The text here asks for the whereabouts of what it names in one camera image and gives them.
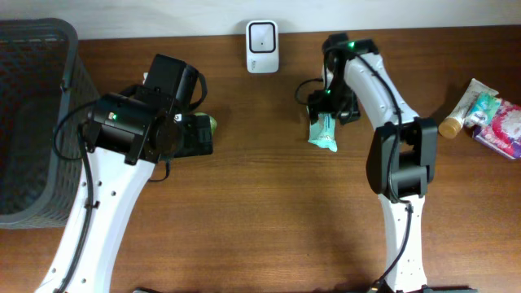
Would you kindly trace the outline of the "red purple pad package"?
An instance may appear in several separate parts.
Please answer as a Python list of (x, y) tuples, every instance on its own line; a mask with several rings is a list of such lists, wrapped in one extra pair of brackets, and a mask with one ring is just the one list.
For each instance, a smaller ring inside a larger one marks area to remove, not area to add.
[(520, 158), (520, 106), (503, 100), (489, 125), (477, 126), (477, 142), (509, 160)]

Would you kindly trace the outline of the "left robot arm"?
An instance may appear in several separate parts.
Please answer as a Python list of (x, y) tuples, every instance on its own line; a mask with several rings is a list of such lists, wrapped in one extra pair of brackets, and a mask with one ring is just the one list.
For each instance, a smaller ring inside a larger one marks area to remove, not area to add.
[(77, 126), (79, 186), (39, 292), (108, 292), (130, 215), (159, 162), (210, 155), (212, 123), (195, 114), (208, 87), (188, 63), (157, 54), (143, 83), (91, 103)]

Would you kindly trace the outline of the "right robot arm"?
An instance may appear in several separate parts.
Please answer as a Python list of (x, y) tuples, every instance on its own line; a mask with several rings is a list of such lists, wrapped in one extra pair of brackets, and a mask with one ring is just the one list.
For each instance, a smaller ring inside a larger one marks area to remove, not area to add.
[(436, 122), (422, 118), (401, 97), (373, 40), (331, 34), (322, 55), (323, 87), (305, 102), (311, 125), (326, 117), (345, 125), (366, 114), (374, 130), (366, 176), (383, 209), (386, 264), (368, 290), (471, 291), (429, 286), (422, 263), (422, 210), (436, 170)]

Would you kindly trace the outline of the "light green item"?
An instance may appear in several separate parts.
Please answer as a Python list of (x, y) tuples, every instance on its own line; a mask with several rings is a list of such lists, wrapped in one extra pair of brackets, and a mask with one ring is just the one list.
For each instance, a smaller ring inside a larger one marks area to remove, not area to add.
[(207, 117), (209, 119), (211, 133), (212, 133), (212, 135), (214, 135), (216, 130), (217, 130), (217, 121), (212, 116), (210, 116), (210, 115), (208, 115), (207, 113), (204, 113), (204, 112), (196, 112), (195, 115), (196, 116), (205, 116), (205, 117)]

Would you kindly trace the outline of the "small teal tissue pack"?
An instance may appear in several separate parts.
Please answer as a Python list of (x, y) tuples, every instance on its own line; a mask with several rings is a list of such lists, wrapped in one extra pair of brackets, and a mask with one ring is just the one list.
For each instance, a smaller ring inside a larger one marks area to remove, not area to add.
[(501, 106), (501, 99), (482, 92), (468, 111), (464, 125), (466, 127), (488, 126)]

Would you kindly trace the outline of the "mint green wipes pouch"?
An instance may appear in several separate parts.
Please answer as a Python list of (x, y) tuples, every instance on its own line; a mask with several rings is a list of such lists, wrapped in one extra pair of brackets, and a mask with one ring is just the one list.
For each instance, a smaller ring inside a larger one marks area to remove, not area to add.
[(332, 118), (331, 114), (318, 114), (318, 120), (309, 125), (308, 142), (322, 149), (337, 152), (338, 147), (335, 140), (335, 119)]

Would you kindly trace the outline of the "dark grey plastic basket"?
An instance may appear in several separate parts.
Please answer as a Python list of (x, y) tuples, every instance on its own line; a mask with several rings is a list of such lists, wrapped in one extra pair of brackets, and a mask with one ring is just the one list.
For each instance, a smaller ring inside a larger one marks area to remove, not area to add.
[(1, 227), (65, 225), (81, 162), (75, 108), (99, 98), (60, 19), (1, 22)]

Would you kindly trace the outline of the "white barcode scanner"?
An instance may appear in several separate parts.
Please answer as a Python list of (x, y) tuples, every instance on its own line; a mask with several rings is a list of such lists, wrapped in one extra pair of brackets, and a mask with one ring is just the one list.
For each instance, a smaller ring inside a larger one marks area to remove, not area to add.
[(251, 74), (275, 73), (279, 70), (278, 25), (273, 20), (247, 23), (246, 62)]

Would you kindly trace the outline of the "white floral cream tube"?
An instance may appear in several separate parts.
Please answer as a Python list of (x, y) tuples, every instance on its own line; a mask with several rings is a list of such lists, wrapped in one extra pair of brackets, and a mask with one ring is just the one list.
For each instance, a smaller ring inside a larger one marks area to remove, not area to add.
[(497, 90), (494, 90), (473, 78), (458, 104), (440, 123), (438, 130), (441, 136), (453, 139), (462, 131), (466, 114), (481, 93), (491, 94), (492, 96), (499, 94)]

